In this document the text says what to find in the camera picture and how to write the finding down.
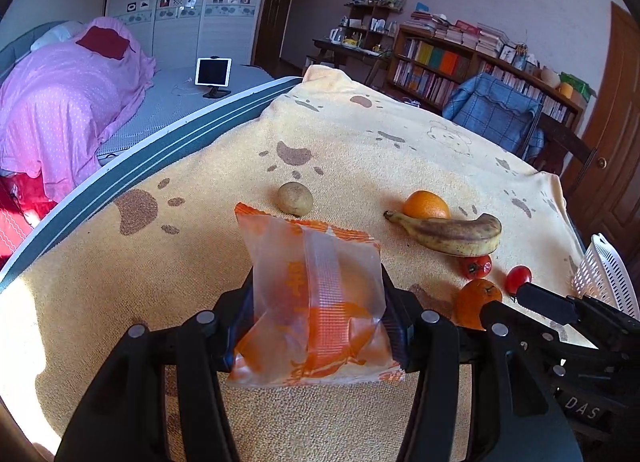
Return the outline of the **dark wooden desk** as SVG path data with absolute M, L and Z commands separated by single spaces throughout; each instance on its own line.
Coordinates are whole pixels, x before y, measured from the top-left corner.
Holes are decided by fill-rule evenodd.
M 368 67 L 363 84 L 373 88 L 376 78 L 384 74 L 390 66 L 390 53 L 375 53 L 358 48 L 358 46 L 335 43 L 330 39 L 314 39 L 316 52 L 306 56 L 306 66 L 326 64 L 329 67 L 340 69 L 346 66 L 349 60 L 362 63 Z

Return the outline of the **yellow paw print blanket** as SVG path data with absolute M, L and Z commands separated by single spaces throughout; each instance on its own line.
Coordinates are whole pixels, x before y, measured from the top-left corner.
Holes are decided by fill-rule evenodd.
M 1 396 L 55 451 L 80 398 L 136 323 L 179 326 L 266 266 L 253 383 L 222 395 L 247 461 L 391 461 L 416 377 L 363 323 L 374 278 L 448 313 L 452 257 L 386 221 L 415 191 L 502 225 L 491 279 L 516 265 L 570 293 L 582 247 L 559 178 L 463 127 L 316 67 L 172 125 L 77 187 L 1 275 Z M 272 321 L 286 304 L 292 323 Z

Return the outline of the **brown kiwi fruit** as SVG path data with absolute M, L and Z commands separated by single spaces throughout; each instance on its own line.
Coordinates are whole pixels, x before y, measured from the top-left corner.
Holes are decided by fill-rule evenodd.
M 305 185 L 288 182 L 277 191 L 277 206 L 285 214 L 302 217 L 314 208 L 314 197 Z

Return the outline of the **spotted yellow banana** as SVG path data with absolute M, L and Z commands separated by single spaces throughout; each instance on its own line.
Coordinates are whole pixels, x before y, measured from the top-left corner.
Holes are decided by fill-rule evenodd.
M 417 243 L 432 251 L 455 257 L 480 257 L 497 250 L 502 234 L 501 222 L 483 213 L 477 219 L 416 219 L 399 211 L 383 216 L 403 228 Z

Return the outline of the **orange behind banana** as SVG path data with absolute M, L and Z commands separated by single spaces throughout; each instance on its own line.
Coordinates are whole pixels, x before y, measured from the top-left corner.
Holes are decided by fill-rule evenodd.
M 414 219 L 449 219 L 448 204 L 439 195 L 427 190 L 412 193 L 402 205 L 401 212 Z

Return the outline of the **white plastic basket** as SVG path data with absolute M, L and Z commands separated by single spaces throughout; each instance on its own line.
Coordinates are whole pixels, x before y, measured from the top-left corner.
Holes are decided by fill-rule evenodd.
M 591 236 L 590 244 L 572 278 L 580 297 L 594 297 L 638 320 L 639 303 L 624 262 L 602 234 Z

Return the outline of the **white wardrobe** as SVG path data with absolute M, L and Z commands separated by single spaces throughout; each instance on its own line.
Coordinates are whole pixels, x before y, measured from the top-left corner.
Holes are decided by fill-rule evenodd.
M 253 61 L 262 0 L 106 0 L 105 15 L 128 27 L 163 70 L 193 69 L 199 58 Z

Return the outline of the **wooden bookshelf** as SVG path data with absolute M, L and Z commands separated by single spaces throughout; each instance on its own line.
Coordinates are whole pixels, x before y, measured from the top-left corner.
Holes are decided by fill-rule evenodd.
M 575 130 L 593 92 L 564 74 L 541 67 L 502 31 L 415 11 L 398 27 L 384 89 L 439 112 L 463 82 L 488 74 L 511 91 L 541 104 L 542 112 Z

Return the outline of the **red tomato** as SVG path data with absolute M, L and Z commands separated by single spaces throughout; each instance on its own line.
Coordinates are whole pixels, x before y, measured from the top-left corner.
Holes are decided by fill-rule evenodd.
M 504 280 L 504 289 L 510 297 L 516 297 L 520 286 L 523 286 L 524 283 L 531 282 L 532 278 L 532 272 L 527 266 L 514 266 L 506 275 L 506 280 Z
M 489 255 L 460 257 L 459 267 L 465 279 L 474 280 L 486 278 L 491 272 L 492 260 Z

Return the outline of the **red tomato left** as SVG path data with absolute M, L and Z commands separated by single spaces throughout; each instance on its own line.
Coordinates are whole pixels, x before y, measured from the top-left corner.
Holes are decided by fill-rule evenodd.
M 486 278 L 491 272 L 492 260 L 489 255 L 460 257 L 459 267 L 465 279 L 474 280 Z

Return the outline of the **chair with blue blanket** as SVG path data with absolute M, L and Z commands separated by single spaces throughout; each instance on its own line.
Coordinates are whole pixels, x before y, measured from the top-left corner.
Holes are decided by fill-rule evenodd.
M 525 161 L 544 148 L 541 104 L 490 74 L 477 74 L 460 84 L 442 116 Z

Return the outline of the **orange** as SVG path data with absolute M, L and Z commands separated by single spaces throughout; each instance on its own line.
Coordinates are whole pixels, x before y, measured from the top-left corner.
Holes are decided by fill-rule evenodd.
M 234 208 L 253 266 L 254 326 L 229 380 L 276 387 L 401 381 L 382 325 L 381 247 L 360 230 Z
M 448 204 L 439 195 L 427 190 L 412 193 L 402 205 L 401 212 L 414 219 L 449 219 Z

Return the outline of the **pink bed cover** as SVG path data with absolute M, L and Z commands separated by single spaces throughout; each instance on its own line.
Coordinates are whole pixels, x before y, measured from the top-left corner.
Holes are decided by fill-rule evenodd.
M 76 44 L 93 26 L 130 41 L 123 59 Z M 1 85 L 1 169 L 40 177 L 47 198 L 62 201 L 99 170 L 96 151 L 136 114 L 155 68 L 156 60 L 111 17 L 29 53 Z

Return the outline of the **brown wooden door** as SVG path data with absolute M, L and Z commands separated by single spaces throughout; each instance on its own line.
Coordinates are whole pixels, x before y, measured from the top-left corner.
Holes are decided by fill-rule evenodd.
M 570 161 L 561 177 L 567 211 L 586 238 L 604 234 L 621 255 L 639 246 L 639 26 L 612 6 L 610 42 L 600 90 L 582 140 L 596 151 L 589 169 Z

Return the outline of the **white tablet on stand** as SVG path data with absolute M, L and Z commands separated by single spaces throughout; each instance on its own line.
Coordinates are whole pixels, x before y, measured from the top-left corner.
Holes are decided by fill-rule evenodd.
M 209 88 L 209 91 L 203 94 L 204 98 L 218 100 L 231 93 L 228 90 L 231 65 L 231 58 L 218 56 L 201 57 L 196 61 L 194 84 Z

